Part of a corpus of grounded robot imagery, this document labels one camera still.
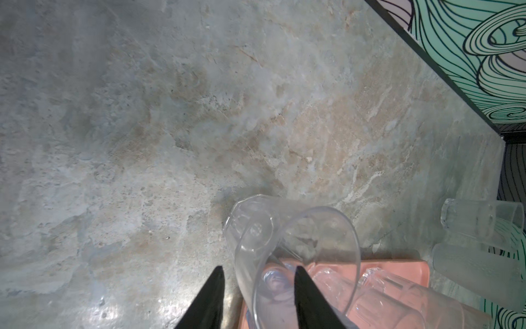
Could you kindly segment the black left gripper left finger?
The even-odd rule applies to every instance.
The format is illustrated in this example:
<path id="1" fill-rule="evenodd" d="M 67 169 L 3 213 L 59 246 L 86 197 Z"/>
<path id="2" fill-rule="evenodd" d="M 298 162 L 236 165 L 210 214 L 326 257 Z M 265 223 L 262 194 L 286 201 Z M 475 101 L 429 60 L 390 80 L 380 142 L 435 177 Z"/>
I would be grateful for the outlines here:
<path id="1" fill-rule="evenodd" d="M 222 266 L 212 271 L 175 329 L 217 329 L 223 321 L 225 274 Z"/>

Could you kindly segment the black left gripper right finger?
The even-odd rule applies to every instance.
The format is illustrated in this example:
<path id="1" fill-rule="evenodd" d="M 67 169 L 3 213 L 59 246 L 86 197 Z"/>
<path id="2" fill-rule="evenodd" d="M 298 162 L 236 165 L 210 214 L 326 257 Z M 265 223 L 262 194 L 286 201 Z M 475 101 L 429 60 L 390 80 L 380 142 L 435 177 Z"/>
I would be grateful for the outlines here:
<path id="1" fill-rule="evenodd" d="M 294 297 L 299 328 L 345 328 L 302 266 L 295 270 Z"/>

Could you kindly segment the pink plastic tray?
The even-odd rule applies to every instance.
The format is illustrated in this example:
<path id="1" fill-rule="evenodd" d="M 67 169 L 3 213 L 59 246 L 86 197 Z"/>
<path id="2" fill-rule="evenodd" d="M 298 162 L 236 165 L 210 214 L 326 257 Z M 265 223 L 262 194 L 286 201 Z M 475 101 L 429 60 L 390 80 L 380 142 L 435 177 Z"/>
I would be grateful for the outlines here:
<path id="1" fill-rule="evenodd" d="M 356 275 L 356 265 L 350 263 L 317 263 L 315 265 L 309 265 L 308 271 L 312 274 L 323 267 L 329 267 L 348 280 L 355 278 Z M 360 263 L 359 276 L 363 275 L 366 270 L 376 267 L 401 276 L 421 286 L 430 286 L 430 268 L 424 260 L 362 260 Z M 238 328 L 257 328 L 253 323 L 253 318 L 245 302 L 242 303 Z"/>

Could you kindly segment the clear glass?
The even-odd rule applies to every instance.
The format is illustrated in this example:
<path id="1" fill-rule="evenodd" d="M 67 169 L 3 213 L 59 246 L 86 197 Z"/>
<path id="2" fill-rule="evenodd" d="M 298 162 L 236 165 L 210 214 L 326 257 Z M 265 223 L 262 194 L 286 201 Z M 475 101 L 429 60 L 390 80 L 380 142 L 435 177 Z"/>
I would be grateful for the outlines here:
<path id="1" fill-rule="evenodd" d="M 508 252 L 519 249 L 523 232 L 523 204 L 501 200 L 447 199 L 441 208 L 442 227 Z"/>
<path id="2" fill-rule="evenodd" d="M 365 271 L 359 285 L 420 312 L 427 328 L 489 328 L 491 325 L 489 315 L 378 267 Z"/>
<path id="3" fill-rule="evenodd" d="M 425 321 L 414 309 L 355 282 L 329 267 L 312 268 L 311 278 L 347 328 L 424 328 Z"/>
<path id="4" fill-rule="evenodd" d="M 356 282 L 361 256 L 351 220 L 328 206 L 254 195 L 237 202 L 223 234 L 251 322 L 256 328 L 297 328 L 294 276 L 329 267 Z"/>

